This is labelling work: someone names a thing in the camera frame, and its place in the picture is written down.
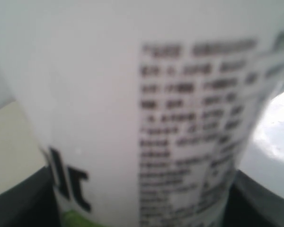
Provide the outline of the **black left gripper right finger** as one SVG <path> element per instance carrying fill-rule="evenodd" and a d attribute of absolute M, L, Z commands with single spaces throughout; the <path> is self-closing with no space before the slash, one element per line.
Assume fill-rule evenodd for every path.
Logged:
<path fill-rule="evenodd" d="M 222 226 L 284 227 L 284 199 L 238 171 Z"/>

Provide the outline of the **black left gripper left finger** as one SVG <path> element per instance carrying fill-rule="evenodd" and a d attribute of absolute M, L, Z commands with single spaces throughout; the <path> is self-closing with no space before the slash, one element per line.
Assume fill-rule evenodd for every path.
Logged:
<path fill-rule="evenodd" d="M 49 168 L 0 194 L 0 227 L 60 227 Z"/>

